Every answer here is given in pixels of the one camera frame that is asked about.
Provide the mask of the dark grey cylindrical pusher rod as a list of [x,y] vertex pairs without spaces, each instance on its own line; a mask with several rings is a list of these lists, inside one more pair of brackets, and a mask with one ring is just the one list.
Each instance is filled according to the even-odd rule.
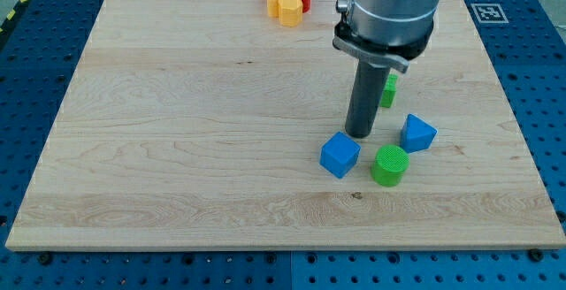
[[345,123],[350,136],[365,138],[371,133],[389,73],[389,67],[358,62]]

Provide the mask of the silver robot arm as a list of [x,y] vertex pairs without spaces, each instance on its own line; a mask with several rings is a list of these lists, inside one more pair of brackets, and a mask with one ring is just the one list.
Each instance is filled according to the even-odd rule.
[[358,60],[345,131],[371,133],[391,70],[407,72],[425,50],[440,0],[337,0],[333,47]]

